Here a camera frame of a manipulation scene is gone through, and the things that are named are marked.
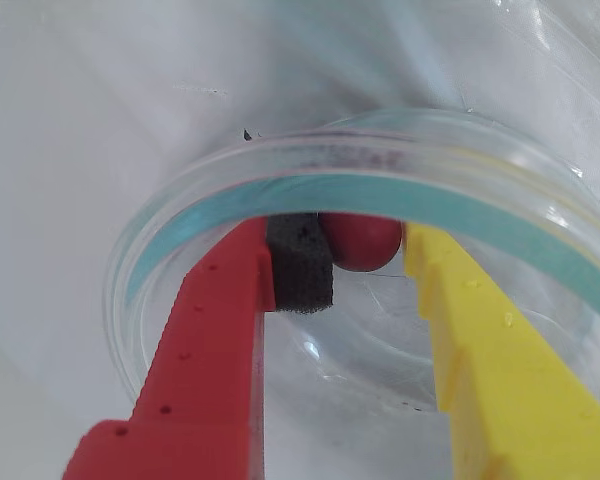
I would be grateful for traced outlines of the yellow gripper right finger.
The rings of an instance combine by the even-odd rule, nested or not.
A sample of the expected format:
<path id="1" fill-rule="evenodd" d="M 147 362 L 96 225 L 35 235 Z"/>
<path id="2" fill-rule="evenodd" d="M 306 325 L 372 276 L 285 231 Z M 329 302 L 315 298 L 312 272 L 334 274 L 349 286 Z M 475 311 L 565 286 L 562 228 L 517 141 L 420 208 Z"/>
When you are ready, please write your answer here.
<path id="1" fill-rule="evenodd" d="M 456 479 L 600 479 L 600 402 L 445 231 L 404 226 Z"/>

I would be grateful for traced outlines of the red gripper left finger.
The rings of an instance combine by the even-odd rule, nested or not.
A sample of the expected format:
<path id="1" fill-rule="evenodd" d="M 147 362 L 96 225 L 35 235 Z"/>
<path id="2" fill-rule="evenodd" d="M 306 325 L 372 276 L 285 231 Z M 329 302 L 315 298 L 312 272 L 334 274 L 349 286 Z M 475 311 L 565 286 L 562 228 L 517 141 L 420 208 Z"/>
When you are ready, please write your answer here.
<path id="1" fill-rule="evenodd" d="M 125 421 L 79 442 L 68 479 L 261 479 L 264 316 L 333 301 L 313 213 L 244 221 L 186 274 Z"/>

